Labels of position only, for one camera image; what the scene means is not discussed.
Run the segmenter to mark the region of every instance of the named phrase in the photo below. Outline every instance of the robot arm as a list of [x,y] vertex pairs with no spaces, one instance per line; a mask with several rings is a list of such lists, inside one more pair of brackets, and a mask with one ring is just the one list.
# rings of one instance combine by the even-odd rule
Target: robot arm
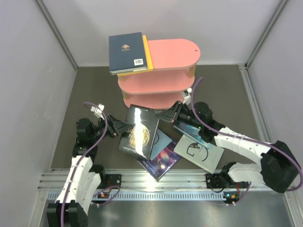
[[[108,183],[110,176],[105,173],[104,167],[94,164],[98,151],[97,146],[81,159],[83,154],[99,140],[105,130],[105,121],[101,114],[104,107],[101,105],[98,107],[99,109],[91,108],[91,111],[99,118],[98,125],[94,125],[87,118],[82,118],[76,122],[77,139],[72,151],[69,175],[59,197],[55,203],[50,203],[46,210],[50,227],[60,226],[63,201],[65,201],[64,223],[75,227],[87,226],[89,205],[96,189],[104,189],[117,184],[117,182]],[[111,138],[133,127],[131,124],[119,121],[111,114],[107,115],[107,123],[105,136]]]
[[[176,102],[170,109],[157,114],[157,117],[172,124],[183,122],[197,127],[200,129],[199,135],[205,142],[230,149],[255,163],[239,164],[231,162],[222,169],[216,181],[220,180],[221,185],[224,185],[224,187],[231,187],[236,182],[244,181],[264,183],[274,191],[280,193],[284,193],[287,190],[298,175],[297,168],[287,158],[266,146],[266,144],[270,143],[264,143],[264,145],[257,144],[249,137],[236,133],[225,125],[215,121],[213,119],[213,112],[206,103],[198,102],[194,107],[198,117],[219,133],[201,125],[194,116],[193,111],[181,102]],[[285,143],[277,141],[272,145],[282,150],[297,163]]]

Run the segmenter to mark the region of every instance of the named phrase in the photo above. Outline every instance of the yellow book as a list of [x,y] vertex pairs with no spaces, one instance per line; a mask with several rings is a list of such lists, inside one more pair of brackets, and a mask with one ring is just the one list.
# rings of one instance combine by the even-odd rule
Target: yellow book
[[143,39],[143,44],[144,44],[144,50],[145,50],[145,56],[146,56],[147,68],[148,69],[147,70],[141,70],[141,71],[135,71],[135,72],[119,73],[118,74],[119,77],[120,76],[131,75],[131,74],[136,74],[136,73],[153,71],[152,58],[151,58],[150,49],[148,48],[146,35],[142,35],[142,39]]

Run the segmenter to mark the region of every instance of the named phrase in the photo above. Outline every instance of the perforated metal strip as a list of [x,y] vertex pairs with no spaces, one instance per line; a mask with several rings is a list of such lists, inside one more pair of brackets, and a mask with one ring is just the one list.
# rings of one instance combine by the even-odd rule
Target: perforated metal strip
[[[109,198],[116,193],[112,191]],[[48,200],[54,201],[59,196],[59,191],[52,191],[48,194]],[[106,201],[107,199],[93,198],[93,201]],[[223,192],[120,192],[116,201],[223,201]]]

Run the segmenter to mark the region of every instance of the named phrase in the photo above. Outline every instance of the purple book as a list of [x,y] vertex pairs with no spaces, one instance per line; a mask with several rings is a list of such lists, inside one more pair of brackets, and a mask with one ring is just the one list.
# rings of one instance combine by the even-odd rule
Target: purple book
[[161,177],[181,158],[173,150],[176,142],[172,141],[166,148],[163,149],[153,160],[139,158],[139,163],[144,169],[149,172],[156,181]]

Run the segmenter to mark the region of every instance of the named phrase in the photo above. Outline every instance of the white book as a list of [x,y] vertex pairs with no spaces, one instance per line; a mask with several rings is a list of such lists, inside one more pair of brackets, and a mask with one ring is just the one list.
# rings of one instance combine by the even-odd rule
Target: white book
[[187,135],[183,135],[176,145],[174,152],[205,169],[211,174],[217,168],[224,149],[203,140],[197,142]]

